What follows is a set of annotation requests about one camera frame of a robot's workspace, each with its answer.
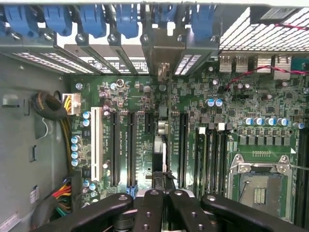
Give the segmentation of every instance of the green circuit board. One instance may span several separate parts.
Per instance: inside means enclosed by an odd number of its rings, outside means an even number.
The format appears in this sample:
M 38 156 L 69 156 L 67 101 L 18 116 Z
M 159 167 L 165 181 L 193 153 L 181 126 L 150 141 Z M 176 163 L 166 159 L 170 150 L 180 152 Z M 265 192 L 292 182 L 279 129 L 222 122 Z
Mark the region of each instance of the green circuit board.
M 147 76 L 73 77 L 72 92 L 81 94 L 82 113 L 91 111 L 91 107 L 109 107 L 109 115 L 103 117 L 102 123 L 106 168 L 103 168 L 97 196 L 92 198 L 87 192 L 83 202 L 126 192 L 128 186 L 135 184 L 138 189 L 152 187 L 154 138 L 158 135 L 158 120 L 164 119 L 170 123 L 170 135 L 165 137 L 170 151 L 168 170 L 176 178 L 178 188 L 191 190 L 197 197 L 205 192 L 220 193 L 293 221 L 296 170 L 280 174 L 271 168 L 256 169 L 254 173 L 234 175 L 230 170 L 237 154 L 252 166 L 255 163 L 276 165 L 282 156 L 297 165 L 299 129 L 293 127 L 293 123 L 302 123 L 309 113 L 308 97 L 303 92 L 309 78 L 291 75 L 287 87 L 278 87 L 281 82 L 274 80 L 271 74 L 256 73 L 232 85 L 230 91 L 222 92 L 220 86 L 226 86 L 235 75 L 204 72 L 193 77 L 173 77 L 163 84 L 158 83 L 157 77 Z M 118 79 L 123 80 L 123 86 L 115 87 Z M 75 88 L 77 83 L 82 84 L 81 90 Z M 239 83 L 248 88 L 236 89 Z M 106 94 L 104 97 L 100 96 L 102 92 Z M 271 95 L 271 99 L 265 100 L 266 94 Z M 223 104 L 208 106 L 209 100 L 222 100 Z M 160 114 L 162 108 L 168 108 L 168 120 Z M 288 124 L 244 123 L 246 118 L 265 121 L 268 117 L 285 118 Z M 218 130 L 219 124 L 224 124 L 222 131 Z M 130 136 L 128 128 L 133 131 Z M 89 127 L 83 126 L 82 115 L 72 117 L 72 134 L 82 138 L 81 164 L 75 169 L 81 170 L 83 179 L 87 179 L 91 133 Z M 128 145 L 133 152 L 128 152 Z M 117 178 L 115 169 L 109 166 L 115 154 L 119 161 Z

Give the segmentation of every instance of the sticker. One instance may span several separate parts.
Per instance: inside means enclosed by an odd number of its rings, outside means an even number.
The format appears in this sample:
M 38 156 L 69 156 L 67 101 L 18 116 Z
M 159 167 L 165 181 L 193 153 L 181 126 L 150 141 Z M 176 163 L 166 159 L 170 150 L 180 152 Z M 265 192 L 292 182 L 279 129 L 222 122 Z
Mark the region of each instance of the sticker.
M 30 203 L 35 203 L 40 198 L 39 187 L 36 185 L 33 187 L 33 190 L 30 192 Z
M 12 216 L 10 216 L 8 219 L 6 219 L 4 222 L 0 224 L 0 232 L 8 232 L 10 231 L 14 226 L 16 226 L 21 219 L 19 219 L 18 213 L 14 213 Z

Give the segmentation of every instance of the white pci slot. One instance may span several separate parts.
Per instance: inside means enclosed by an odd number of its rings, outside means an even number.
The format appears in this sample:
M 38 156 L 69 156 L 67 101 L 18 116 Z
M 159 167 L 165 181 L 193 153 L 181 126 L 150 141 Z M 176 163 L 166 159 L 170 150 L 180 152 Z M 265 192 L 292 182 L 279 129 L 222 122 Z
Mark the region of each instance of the white pci slot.
M 103 176 L 103 122 L 102 107 L 91 107 L 91 180 Z

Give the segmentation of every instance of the white connector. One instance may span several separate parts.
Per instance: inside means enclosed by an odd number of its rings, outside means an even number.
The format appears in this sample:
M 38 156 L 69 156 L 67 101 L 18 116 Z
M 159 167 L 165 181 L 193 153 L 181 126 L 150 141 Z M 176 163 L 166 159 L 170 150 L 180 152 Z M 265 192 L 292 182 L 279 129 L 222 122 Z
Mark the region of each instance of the white connector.
M 62 102 L 68 115 L 79 115 L 81 113 L 81 95 L 78 93 L 62 94 Z
M 103 176 L 103 122 L 102 107 L 91 107 L 91 180 Z

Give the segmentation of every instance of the circuit board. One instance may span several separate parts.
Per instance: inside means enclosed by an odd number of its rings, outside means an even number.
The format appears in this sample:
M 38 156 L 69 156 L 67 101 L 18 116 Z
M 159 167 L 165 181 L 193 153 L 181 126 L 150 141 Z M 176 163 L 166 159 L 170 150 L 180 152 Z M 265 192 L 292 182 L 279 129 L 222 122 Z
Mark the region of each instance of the circuit board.
M 205 71 L 163 84 L 147 76 L 74 77 L 72 92 L 82 99 L 82 114 L 72 117 L 72 135 L 82 143 L 74 168 L 83 180 L 91 179 L 92 162 L 83 113 L 103 108 L 102 178 L 95 195 L 85 188 L 83 203 L 151 188 L 158 121 L 166 120 L 167 165 L 176 187 L 197 197 L 219 193 L 292 222 L 291 165 L 297 165 L 299 128 L 309 113 L 309 78 L 291 75 L 285 85 L 270 73 L 255 73 L 222 91 L 234 76 Z

